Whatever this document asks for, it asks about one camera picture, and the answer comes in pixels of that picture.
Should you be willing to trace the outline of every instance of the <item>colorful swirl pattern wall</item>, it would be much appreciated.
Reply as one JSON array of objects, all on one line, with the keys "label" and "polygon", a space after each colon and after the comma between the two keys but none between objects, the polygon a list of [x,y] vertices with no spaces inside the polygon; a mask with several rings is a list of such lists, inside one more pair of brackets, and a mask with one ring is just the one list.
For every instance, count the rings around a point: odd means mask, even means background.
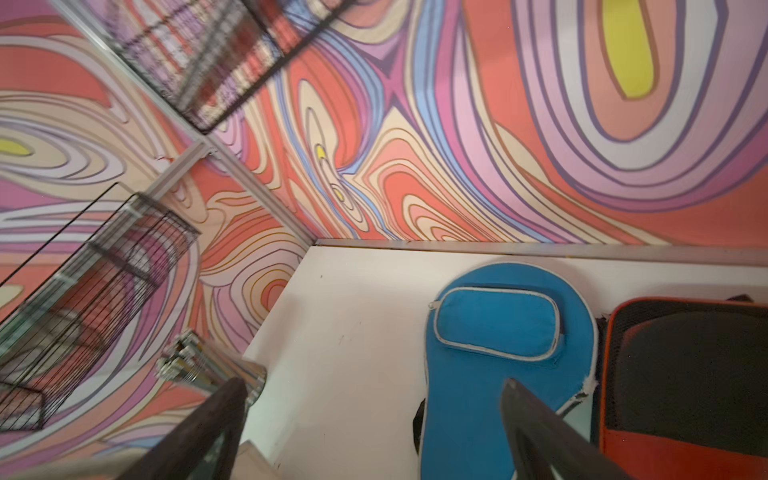
[{"label": "colorful swirl pattern wall", "polygon": [[[146,188],[190,143],[44,0],[12,5],[0,9],[0,278],[107,186]],[[304,254],[212,161],[195,164],[163,202],[200,230],[199,240],[45,429],[0,434],[0,476],[153,445],[201,401],[154,378],[161,348],[191,326],[243,351]],[[97,204],[3,286],[0,312],[118,204]]]},{"label": "colorful swirl pattern wall", "polygon": [[765,247],[767,26],[760,0],[359,2],[218,134],[319,237]]}]

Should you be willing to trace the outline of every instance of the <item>wavy line pattern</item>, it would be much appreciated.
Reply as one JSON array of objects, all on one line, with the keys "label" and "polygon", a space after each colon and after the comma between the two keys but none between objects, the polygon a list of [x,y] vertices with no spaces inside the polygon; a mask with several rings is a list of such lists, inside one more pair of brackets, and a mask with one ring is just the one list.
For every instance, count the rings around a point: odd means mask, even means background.
[{"label": "wavy line pattern", "polygon": [[766,10],[365,2],[218,134],[320,237],[764,247]]},{"label": "wavy line pattern", "polygon": [[[0,12],[0,276],[112,182],[146,188],[190,143],[44,0]],[[201,236],[40,432],[0,435],[0,472],[152,446],[201,401],[154,378],[184,327],[243,351],[305,253],[212,161],[164,198]],[[0,290],[0,318],[119,203],[99,202]]]}]

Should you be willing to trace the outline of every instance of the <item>metal trim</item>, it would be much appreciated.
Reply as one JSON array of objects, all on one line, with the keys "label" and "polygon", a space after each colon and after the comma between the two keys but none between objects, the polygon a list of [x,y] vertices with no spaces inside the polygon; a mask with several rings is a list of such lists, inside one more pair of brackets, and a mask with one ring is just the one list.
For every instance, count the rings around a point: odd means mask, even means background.
[{"label": "metal trim", "polygon": [[571,257],[639,262],[768,266],[768,249],[648,245],[583,245],[563,243],[437,242],[418,240],[345,240],[322,238],[321,247],[424,250],[432,252]]},{"label": "metal trim", "polygon": [[144,194],[154,200],[160,200],[198,160],[208,155],[212,150],[211,146],[204,139],[201,138],[196,141],[172,161],[159,177],[154,179],[154,182],[147,187]]},{"label": "metal trim", "polygon": [[273,217],[275,217],[285,228],[291,231],[293,235],[303,244],[304,248],[309,249],[315,244],[317,238],[310,232],[299,219],[297,219],[283,202],[277,200],[264,184],[256,179],[256,176],[240,162],[235,154],[232,153],[221,140],[214,136],[206,137],[206,141],[214,149],[213,155],[221,161],[222,167],[237,180],[237,182]]}]

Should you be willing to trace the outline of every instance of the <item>yellow oval shape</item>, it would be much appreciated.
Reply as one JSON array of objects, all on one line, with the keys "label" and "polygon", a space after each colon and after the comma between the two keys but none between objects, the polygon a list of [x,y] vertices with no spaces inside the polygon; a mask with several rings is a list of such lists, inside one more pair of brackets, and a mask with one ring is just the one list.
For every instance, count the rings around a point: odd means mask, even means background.
[{"label": "yellow oval shape", "polygon": [[654,57],[641,0],[603,0],[603,39],[618,87],[627,98],[654,89]]},{"label": "yellow oval shape", "polygon": [[0,154],[13,155],[15,157],[26,157],[32,155],[32,150],[26,145],[11,140],[10,138],[0,137]]},{"label": "yellow oval shape", "polygon": [[326,156],[326,149],[323,148],[321,144],[315,145],[315,155],[317,156],[318,160],[322,160],[323,158],[327,158]]}]

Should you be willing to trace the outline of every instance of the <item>psychedelic mural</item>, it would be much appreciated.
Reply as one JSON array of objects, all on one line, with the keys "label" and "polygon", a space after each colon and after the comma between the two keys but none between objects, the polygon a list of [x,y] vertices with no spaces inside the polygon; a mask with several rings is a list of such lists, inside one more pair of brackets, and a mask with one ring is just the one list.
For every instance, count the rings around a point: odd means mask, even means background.
[{"label": "psychedelic mural", "polygon": [[767,25],[760,0],[358,2],[217,134],[319,237],[765,247]]},{"label": "psychedelic mural", "polygon": [[[44,1],[12,6],[0,12],[2,278],[107,186],[144,189],[190,143]],[[153,445],[202,399],[154,378],[163,345],[191,326],[245,350],[304,254],[212,161],[163,202],[200,230],[198,241],[45,429],[0,434],[0,475]],[[0,307],[25,297],[118,204],[96,204],[3,286]]]}]

